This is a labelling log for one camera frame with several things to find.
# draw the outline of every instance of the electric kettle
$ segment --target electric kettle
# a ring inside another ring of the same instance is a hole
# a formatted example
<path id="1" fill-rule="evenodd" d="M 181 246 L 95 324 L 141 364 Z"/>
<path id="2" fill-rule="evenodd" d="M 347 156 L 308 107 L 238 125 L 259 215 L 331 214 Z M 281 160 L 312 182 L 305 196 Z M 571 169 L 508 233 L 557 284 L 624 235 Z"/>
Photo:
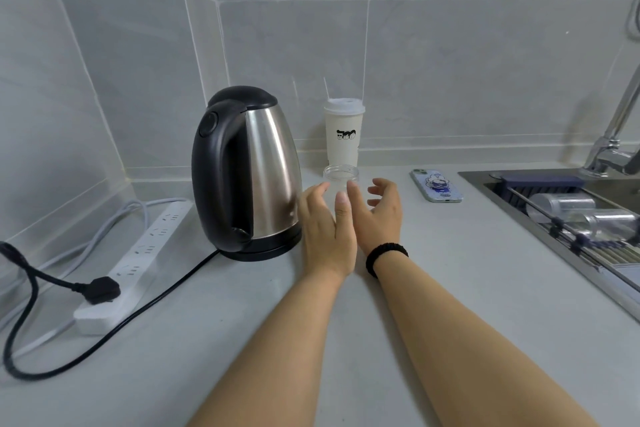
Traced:
<path id="1" fill-rule="evenodd" d="M 222 255 L 267 260 L 300 241 L 300 164 L 273 95 L 252 86 L 218 91 L 198 125 L 191 177 L 202 228 Z"/>

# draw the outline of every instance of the kettle lid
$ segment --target kettle lid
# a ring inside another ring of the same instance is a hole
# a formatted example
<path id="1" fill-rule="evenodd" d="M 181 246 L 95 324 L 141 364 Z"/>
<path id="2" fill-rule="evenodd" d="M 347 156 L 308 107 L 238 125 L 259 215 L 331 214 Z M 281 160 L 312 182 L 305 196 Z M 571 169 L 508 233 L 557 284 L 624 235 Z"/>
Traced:
<path id="1" fill-rule="evenodd" d="M 256 88 L 255 86 L 230 86 L 212 96 L 207 107 L 226 99 L 244 103 L 247 110 L 262 110 L 263 108 L 275 107 L 278 104 L 278 99 L 275 96 L 261 88 Z"/>

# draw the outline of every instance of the kettle handle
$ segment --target kettle handle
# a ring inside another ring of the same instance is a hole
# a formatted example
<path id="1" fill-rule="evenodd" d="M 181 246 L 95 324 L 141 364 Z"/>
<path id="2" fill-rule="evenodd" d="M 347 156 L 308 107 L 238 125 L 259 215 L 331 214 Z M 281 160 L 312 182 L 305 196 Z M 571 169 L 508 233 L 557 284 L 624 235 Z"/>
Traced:
<path id="1" fill-rule="evenodd" d="M 233 99 L 210 105 L 193 141 L 191 178 L 196 208 L 205 235 L 224 252 L 240 252 L 253 236 L 246 109 Z"/>

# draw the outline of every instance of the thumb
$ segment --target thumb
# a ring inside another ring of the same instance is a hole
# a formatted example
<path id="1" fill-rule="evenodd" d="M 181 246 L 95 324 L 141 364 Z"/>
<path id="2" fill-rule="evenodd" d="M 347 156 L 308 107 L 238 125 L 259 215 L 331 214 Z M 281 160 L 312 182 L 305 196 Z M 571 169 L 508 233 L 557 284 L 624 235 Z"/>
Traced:
<path id="1" fill-rule="evenodd" d="M 341 239 L 354 234 L 351 203 L 344 191 L 335 195 L 335 237 Z"/>
<path id="2" fill-rule="evenodd" d="M 369 208 L 367 208 L 364 199 L 362 199 L 362 194 L 360 194 L 360 188 L 354 181 L 347 181 L 347 193 L 354 214 L 360 214 L 363 211 L 369 212 Z"/>

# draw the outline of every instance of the cartoon faces logo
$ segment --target cartoon faces logo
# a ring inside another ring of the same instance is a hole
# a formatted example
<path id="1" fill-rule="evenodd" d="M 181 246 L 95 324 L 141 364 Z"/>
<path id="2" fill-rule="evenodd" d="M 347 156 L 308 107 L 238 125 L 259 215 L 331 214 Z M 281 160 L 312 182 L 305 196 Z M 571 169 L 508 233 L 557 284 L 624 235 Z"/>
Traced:
<path id="1" fill-rule="evenodd" d="M 353 140 L 356 138 L 355 130 L 336 130 L 336 134 L 338 135 L 338 140 Z"/>

